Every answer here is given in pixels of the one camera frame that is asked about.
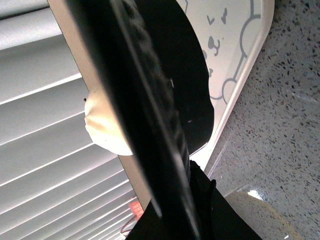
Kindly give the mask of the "black own right gripper finger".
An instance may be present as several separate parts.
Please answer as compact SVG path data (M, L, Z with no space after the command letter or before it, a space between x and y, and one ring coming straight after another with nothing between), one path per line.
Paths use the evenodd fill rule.
M69 0L151 191L130 240L257 240L196 162L147 25L130 0Z

